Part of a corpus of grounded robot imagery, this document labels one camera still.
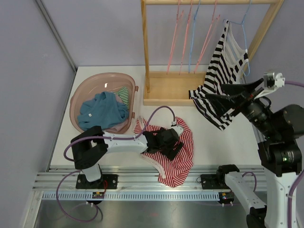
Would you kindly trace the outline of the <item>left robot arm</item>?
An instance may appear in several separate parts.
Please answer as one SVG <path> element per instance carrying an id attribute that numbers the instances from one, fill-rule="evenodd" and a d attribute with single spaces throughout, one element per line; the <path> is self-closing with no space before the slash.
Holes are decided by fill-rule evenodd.
<path id="1" fill-rule="evenodd" d="M 92 189 L 98 189 L 103 183 L 98 162 L 104 155 L 116 152 L 154 155 L 159 152 L 172 161 L 183 147 L 180 142 L 183 131 L 183 127 L 175 125 L 170 129 L 122 136 L 94 126 L 73 138 L 67 148 L 72 149 L 74 167 L 83 173 L 86 184 Z"/>

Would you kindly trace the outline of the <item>teal blue tank top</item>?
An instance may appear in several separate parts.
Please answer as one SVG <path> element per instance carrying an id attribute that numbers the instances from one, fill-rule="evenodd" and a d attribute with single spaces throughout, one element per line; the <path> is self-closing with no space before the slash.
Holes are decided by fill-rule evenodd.
<path id="1" fill-rule="evenodd" d="M 94 126 L 109 129 L 128 120 L 129 110 L 118 98 L 115 93 L 105 91 L 83 102 L 77 116 L 81 130 L 86 131 Z"/>

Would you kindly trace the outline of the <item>blue wire hanger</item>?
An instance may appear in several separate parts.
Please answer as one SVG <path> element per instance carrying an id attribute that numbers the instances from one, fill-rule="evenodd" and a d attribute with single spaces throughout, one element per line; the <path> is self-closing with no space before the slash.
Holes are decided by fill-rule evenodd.
<path id="1" fill-rule="evenodd" d="M 247 10 L 241 20 L 241 22 L 234 22 L 234 21 L 229 21 L 230 23 L 232 24 L 235 24 L 235 25 L 239 25 L 242 27 L 242 31 L 243 31 L 243 36 L 244 36 L 244 44 L 245 44 L 245 48 L 246 50 L 248 50 L 247 48 L 247 36 L 246 36 L 246 32 L 245 32 L 245 20 L 246 20 L 246 16 L 248 14 L 248 11 L 250 9 L 250 6 L 252 4 L 252 0 L 249 1 L 249 4 L 248 4 L 248 7 L 247 7 Z M 247 62 L 247 68 L 246 69 L 243 69 L 242 70 L 242 73 L 243 73 L 243 76 L 247 77 L 250 75 L 250 64 Z"/>
<path id="2" fill-rule="evenodd" d="M 190 43 L 190 51 L 189 51 L 189 62 L 188 62 L 188 73 L 191 70 L 191 58 L 192 58 L 192 51 L 193 51 L 193 44 L 194 44 L 194 36 L 195 36 L 195 27 L 196 27 L 196 17 L 199 11 L 199 7 L 201 4 L 201 0 L 199 0 L 198 6 L 193 14 L 193 23 L 192 23 L 192 33 L 191 33 L 191 43 Z"/>

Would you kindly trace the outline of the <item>green striped tank top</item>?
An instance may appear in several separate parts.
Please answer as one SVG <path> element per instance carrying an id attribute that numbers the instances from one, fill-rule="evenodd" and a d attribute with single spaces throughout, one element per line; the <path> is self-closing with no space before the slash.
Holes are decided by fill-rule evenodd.
<path id="1" fill-rule="evenodd" d="M 123 86 L 120 88 L 118 91 L 114 92 L 116 95 L 120 97 L 122 100 L 122 103 L 126 105 L 126 107 L 129 109 L 130 108 L 130 101 L 129 101 L 129 91 L 128 88 Z"/>

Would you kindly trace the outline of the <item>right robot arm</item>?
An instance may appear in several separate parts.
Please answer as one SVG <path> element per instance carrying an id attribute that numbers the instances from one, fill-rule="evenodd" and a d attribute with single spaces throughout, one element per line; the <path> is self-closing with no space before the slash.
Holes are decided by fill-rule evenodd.
<path id="1" fill-rule="evenodd" d="M 283 87 L 285 79 L 265 76 L 250 84 L 223 84 L 222 95 L 207 94 L 216 114 L 243 114 L 263 135 L 258 154 L 267 182 L 267 202 L 263 202 L 244 182 L 235 165 L 219 166 L 216 184 L 229 188 L 245 212 L 250 228 L 295 228 L 296 187 L 302 179 L 302 153 L 296 139 L 304 134 L 304 110 L 291 104 L 277 112 L 261 98 Z"/>

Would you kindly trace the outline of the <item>red striped tank top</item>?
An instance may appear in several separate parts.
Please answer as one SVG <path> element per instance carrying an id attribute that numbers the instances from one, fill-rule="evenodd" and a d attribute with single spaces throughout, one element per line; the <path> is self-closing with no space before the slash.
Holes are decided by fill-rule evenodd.
<path id="1" fill-rule="evenodd" d="M 159 172 L 158 182 L 169 187 L 182 185 L 193 167 L 193 133 L 183 119 L 176 117 L 176 122 L 184 128 L 178 141 L 183 143 L 183 147 L 173 161 L 170 161 L 161 152 L 141 154 L 141 158 Z"/>

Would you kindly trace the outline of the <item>mauve pink tank top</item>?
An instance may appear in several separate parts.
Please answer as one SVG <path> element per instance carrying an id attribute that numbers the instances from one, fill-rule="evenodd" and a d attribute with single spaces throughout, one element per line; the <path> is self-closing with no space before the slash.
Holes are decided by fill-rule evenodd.
<path id="1" fill-rule="evenodd" d="M 103 129 L 104 132 L 124 134 L 129 129 L 127 122 L 119 123 L 111 128 Z"/>

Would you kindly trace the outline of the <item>black white striped tank top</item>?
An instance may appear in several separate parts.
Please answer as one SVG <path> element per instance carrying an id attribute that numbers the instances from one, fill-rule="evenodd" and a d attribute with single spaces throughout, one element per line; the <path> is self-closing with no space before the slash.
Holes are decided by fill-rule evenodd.
<path id="1" fill-rule="evenodd" d="M 245 64 L 248 63 L 247 49 L 242 49 L 236 42 L 230 21 L 225 21 L 221 38 L 209 63 L 204 84 L 189 91 L 197 110 L 221 131 L 230 125 L 232 119 L 228 114 L 217 117 L 206 94 L 224 95 L 222 84 L 238 84 Z"/>

